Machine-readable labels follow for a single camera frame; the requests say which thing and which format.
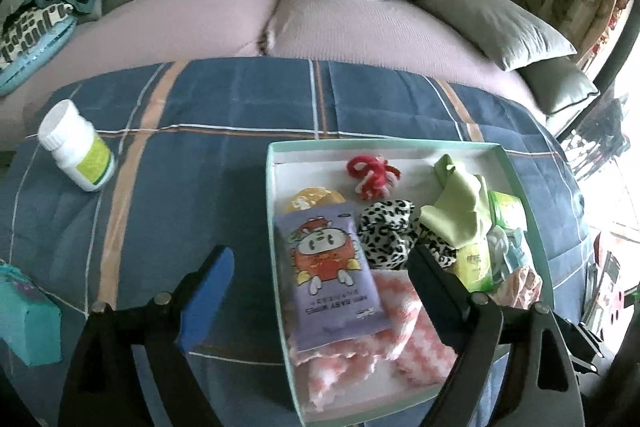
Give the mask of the pink floral cloth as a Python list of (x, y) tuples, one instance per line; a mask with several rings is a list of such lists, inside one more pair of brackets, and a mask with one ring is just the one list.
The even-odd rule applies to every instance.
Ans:
[(499, 306), (528, 310), (540, 300), (542, 278), (530, 265), (512, 272), (490, 295)]

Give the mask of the pink white striped towel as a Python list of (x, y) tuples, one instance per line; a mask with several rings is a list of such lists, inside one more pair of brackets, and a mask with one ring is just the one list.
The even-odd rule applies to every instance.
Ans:
[(321, 412), (347, 390), (367, 381), (383, 362), (393, 374), (415, 386), (446, 381), (457, 360), (434, 329), (406, 270), (372, 272), (390, 328), (373, 335), (341, 340), (308, 351), (299, 351), (288, 338), (288, 354), (297, 367), (306, 369), (303, 406)]

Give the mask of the green cloth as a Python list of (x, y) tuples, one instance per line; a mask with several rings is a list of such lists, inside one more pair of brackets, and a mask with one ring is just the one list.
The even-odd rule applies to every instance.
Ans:
[(421, 208), (419, 222), (452, 248), (476, 244), (492, 227), (484, 176), (445, 154), (434, 166), (442, 193)]

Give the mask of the purple wet wipes pack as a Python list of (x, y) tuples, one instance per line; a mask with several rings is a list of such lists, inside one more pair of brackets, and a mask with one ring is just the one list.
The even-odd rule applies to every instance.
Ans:
[(296, 320), (294, 346), (309, 351), (390, 328), (356, 230), (351, 202), (274, 218)]

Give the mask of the orange round snack pack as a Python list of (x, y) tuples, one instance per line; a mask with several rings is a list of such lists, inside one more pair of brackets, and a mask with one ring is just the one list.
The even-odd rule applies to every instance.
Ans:
[(343, 202), (346, 202), (346, 199), (340, 192), (323, 186), (306, 187), (290, 198), (284, 212), (291, 213), (316, 206), (343, 204)]

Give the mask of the green tea box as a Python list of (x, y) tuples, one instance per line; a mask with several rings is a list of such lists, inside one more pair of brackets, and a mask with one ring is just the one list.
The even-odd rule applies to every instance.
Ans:
[(494, 288), (487, 239), (480, 239), (458, 250), (454, 275), (470, 293)]

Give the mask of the teal box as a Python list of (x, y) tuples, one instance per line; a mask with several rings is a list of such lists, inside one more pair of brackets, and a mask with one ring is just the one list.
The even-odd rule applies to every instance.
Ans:
[(1, 265), (1, 339), (25, 365), (62, 361), (61, 310), (21, 270)]

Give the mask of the green tissue pack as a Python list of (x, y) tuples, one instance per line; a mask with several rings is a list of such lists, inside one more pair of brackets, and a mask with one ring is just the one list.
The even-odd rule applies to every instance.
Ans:
[(518, 197), (498, 191), (488, 192), (492, 223), (506, 231), (527, 231), (525, 208)]

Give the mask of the white tray teal rim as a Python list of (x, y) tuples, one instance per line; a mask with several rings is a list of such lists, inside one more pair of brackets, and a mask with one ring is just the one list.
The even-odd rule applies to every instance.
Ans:
[[(286, 203), (300, 190), (324, 186), (340, 192), (358, 207), (355, 181), (346, 171), (359, 154), (382, 155), (401, 172), (395, 195), (417, 206), (431, 204), (440, 194), (435, 162), (448, 154), (470, 173), (484, 176), (491, 190), (512, 194), (529, 203), (507, 150), (495, 143), (410, 139), (341, 139), (273, 142), (266, 160), (267, 218), (282, 215)], [(295, 412), (304, 426), (350, 426), (399, 413), (434, 398), (439, 386), (414, 387), (383, 362), (371, 377), (339, 395), (321, 412), (308, 410), (307, 374), (284, 363)]]

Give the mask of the leopard print scrunchie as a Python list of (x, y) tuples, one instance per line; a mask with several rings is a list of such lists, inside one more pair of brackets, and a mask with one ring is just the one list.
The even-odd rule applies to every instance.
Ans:
[(413, 213), (413, 203), (405, 199), (374, 202), (363, 210), (357, 234), (372, 269), (405, 270), (416, 245), (425, 246), (442, 269), (456, 263), (457, 249), (422, 225)]

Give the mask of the red yarn scrunchie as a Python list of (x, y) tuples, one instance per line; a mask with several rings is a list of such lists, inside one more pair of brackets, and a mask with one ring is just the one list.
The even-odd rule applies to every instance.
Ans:
[(358, 180), (356, 193), (362, 200), (390, 197), (401, 179), (401, 172), (383, 156), (358, 155), (346, 164), (349, 176)]

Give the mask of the white pill bottle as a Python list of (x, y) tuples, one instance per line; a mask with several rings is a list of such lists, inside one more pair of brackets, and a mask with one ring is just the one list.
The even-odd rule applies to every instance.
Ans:
[(43, 117), (37, 138), (58, 168), (85, 192), (101, 190), (115, 170), (112, 150), (68, 98)]

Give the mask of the blue plaid blanket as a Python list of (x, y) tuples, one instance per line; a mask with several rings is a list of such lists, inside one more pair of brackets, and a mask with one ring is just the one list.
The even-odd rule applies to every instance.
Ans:
[(277, 58), (160, 64), (55, 93), (90, 120), (118, 159), (134, 158), (124, 219), (114, 185), (82, 191), (29, 138), (1, 185), (1, 258), (58, 306), (69, 360), (120, 239), (119, 306), (147, 303), (231, 247), (233, 283), (189, 362), (228, 426), (294, 426), (271, 282), (268, 146), (281, 140), (404, 138), (501, 145), (525, 188), (556, 312), (582, 315), (592, 255), (584, 199), (560, 144), (525, 107), (480, 89), (384, 68)]

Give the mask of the black white patterned cushion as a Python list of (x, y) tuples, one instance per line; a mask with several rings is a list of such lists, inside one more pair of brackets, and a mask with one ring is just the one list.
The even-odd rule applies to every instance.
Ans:
[(66, 2), (26, 10), (1, 36), (1, 69), (21, 56), (28, 57), (45, 46), (52, 46), (66, 31), (73, 30), (75, 24), (74, 9)]

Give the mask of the pink seat cover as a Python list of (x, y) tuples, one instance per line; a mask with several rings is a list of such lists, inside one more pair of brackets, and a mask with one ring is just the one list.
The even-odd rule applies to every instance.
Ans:
[(119, 69), (268, 55), (413, 72), (480, 88), (544, 113), (518, 72), (503, 72), (450, 26), (408, 0), (134, 0), (70, 41), (1, 100), (1, 147), (14, 150), (55, 91)]

